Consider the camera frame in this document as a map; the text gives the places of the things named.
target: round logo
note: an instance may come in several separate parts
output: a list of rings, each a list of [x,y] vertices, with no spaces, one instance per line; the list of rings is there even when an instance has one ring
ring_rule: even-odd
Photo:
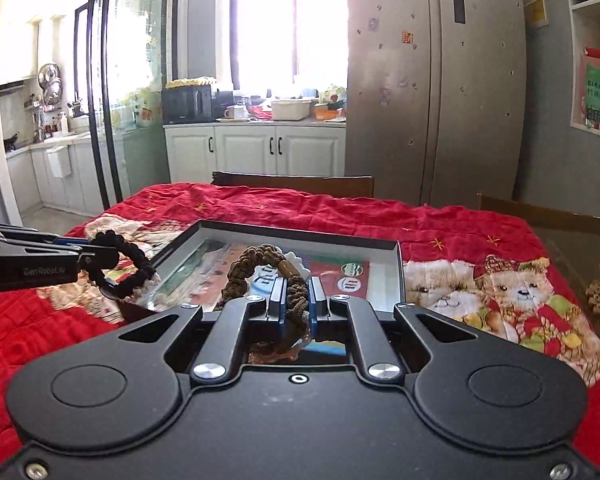
[[[342,273],[345,276],[359,276],[360,274],[362,274],[362,265],[345,264],[342,266]]]
[[[357,278],[341,278],[338,280],[338,288],[342,292],[356,292],[360,290],[362,282]]]

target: kitchen backsplash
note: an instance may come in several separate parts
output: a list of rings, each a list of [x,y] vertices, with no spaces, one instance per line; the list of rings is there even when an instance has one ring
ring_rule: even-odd
[[[25,87],[16,92],[0,96],[2,138],[9,139],[19,132],[17,146],[33,141],[33,118],[31,112],[24,109],[24,101],[32,93],[40,93],[35,79],[28,80]]]

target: star embroidery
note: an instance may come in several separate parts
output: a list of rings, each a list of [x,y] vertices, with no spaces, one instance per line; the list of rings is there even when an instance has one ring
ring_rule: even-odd
[[[438,240],[437,238],[434,238],[432,242],[429,242],[430,244],[433,244],[434,247],[440,249],[441,251],[443,251],[445,249],[444,245],[442,244],[442,242],[440,240]]]

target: chair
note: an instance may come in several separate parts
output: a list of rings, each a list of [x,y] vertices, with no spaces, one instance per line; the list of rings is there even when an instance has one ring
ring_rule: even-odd
[[[278,176],[214,171],[211,183],[216,186],[295,189],[312,194],[327,194],[335,198],[374,196],[372,176]]]
[[[600,218],[558,209],[502,200],[478,194],[478,209],[526,220],[532,227],[595,234],[600,236]]]

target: bolt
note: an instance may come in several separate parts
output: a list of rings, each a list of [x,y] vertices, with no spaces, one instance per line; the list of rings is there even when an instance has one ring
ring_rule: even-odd
[[[44,480],[49,475],[46,467],[36,462],[27,464],[26,468],[24,468],[24,472],[31,480]]]
[[[571,466],[569,464],[558,464],[549,473],[551,480],[567,480],[571,476]]]
[[[400,375],[400,367],[389,363],[378,363],[369,367],[369,375],[380,379],[381,381],[389,381]]]
[[[193,373],[200,379],[217,379],[225,372],[226,368],[215,363],[204,363],[193,368]]]
[[[309,377],[307,377],[306,375],[302,375],[302,374],[294,374],[291,377],[289,377],[289,380],[293,384],[305,384],[305,383],[309,382]]]

